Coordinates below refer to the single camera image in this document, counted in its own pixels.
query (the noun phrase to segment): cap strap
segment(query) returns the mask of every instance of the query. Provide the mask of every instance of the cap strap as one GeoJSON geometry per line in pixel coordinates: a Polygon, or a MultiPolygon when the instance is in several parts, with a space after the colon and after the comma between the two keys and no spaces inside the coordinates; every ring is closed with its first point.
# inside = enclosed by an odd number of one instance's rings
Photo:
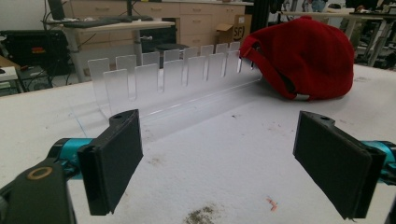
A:
{"type": "Polygon", "coordinates": [[[288,92],[285,83],[280,77],[280,74],[262,54],[260,54],[252,47],[258,42],[259,41],[257,41],[257,39],[248,36],[244,42],[244,46],[246,46],[247,43],[248,48],[241,48],[242,57],[253,61],[257,66],[259,66],[260,71],[262,71],[262,75],[280,94],[288,99],[294,99],[296,97],[296,94],[288,92]]]}

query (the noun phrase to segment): wall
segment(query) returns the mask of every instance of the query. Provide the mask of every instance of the wall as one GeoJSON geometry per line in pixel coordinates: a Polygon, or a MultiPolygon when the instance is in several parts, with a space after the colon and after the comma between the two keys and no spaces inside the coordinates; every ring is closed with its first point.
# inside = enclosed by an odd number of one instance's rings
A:
{"type": "Polygon", "coordinates": [[[0,0],[0,30],[42,30],[44,1],[0,0]]]}

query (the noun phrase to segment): white table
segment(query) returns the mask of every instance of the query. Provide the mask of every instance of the white table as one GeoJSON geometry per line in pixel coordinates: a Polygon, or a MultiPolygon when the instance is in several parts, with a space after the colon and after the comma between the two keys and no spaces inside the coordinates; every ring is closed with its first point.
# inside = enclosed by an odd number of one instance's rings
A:
{"type": "MultiPolygon", "coordinates": [[[[145,156],[114,215],[91,217],[82,181],[68,182],[78,222],[185,223],[206,208],[213,223],[354,223],[292,155],[299,111],[330,117],[359,140],[396,142],[395,86],[393,72],[356,65],[353,88],[340,99],[289,101],[261,81],[142,119],[145,156]]],[[[58,139],[96,137],[107,127],[91,82],[2,97],[0,106],[0,186],[58,139]]],[[[383,223],[395,193],[378,184],[368,217],[357,221],[383,223]]]]}
{"type": "Polygon", "coordinates": [[[378,57],[380,51],[382,48],[385,47],[385,44],[387,42],[387,39],[390,35],[393,23],[396,21],[396,15],[394,14],[378,14],[378,13],[352,13],[353,16],[369,16],[371,18],[380,18],[383,20],[384,28],[382,29],[382,32],[378,39],[376,40],[375,47],[373,50],[373,54],[370,57],[370,60],[368,62],[369,66],[374,66],[375,60],[378,57]]]}
{"type": "Polygon", "coordinates": [[[122,22],[111,25],[97,26],[92,28],[63,28],[64,33],[66,35],[67,41],[69,43],[70,56],[72,58],[73,64],[76,69],[76,73],[78,75],[78,81],[84,82],[86,81],[83,71],[83,62],[80,58],[80,49],[78,48],[78,42],[76,38],[78,34],[99,34],[106,32],[115,32],[115,31],[133,31],[134,32],[134,54],[140,55],[137,57],[137,63],[141,64],[141,54],[142,54],[142,46],[140,43],[140,30],[147,29],[158,29],[158,28],[166,28],[174,25],[174,22],[170,21],[133,21],[133,22],[122,22]]]}
{"type": "Polygon", "coordinates": [[[349,23],[346,28],[346,36],[348,38],[351,37],[353,29],[355,28],[355,24],[360,20],[382,20],[382,18],[373,17],[370,15],[351,15],[349,12],[290,12],[290,11],[281,11],[279,12],[281,15],[285,16],[311,16],[316,20],[323,20],[325,18],[345,18],[349,20],[349,23]]]}

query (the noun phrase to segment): acrylic slot holder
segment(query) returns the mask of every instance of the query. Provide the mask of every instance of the acrylic slot holder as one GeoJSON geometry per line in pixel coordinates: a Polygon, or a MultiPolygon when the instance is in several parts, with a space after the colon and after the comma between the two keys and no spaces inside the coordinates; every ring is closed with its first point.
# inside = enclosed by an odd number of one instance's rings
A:
{"type": "Polygon", "coordinates": [[[117,57],[114,71],[109,59],[89,60],[96,102],[106,117],[139,109],[143,118],[260,80],[238,49],[239,42],[168,50],[163,69],[159,52],[144,53],[140,66],[135,55],[117,57]]]}

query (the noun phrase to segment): red cap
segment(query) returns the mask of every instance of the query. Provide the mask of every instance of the red cap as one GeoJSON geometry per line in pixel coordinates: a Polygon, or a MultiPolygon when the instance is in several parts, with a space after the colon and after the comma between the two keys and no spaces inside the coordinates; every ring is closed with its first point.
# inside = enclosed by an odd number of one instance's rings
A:
{"type": "Polygon", "coordinates": [[[250,34],[241,56],[253,61],[280,94],[295,99],[331,99],[347,94],[353,82],[354,50],[339,29],[310,17],[250,34]]]}

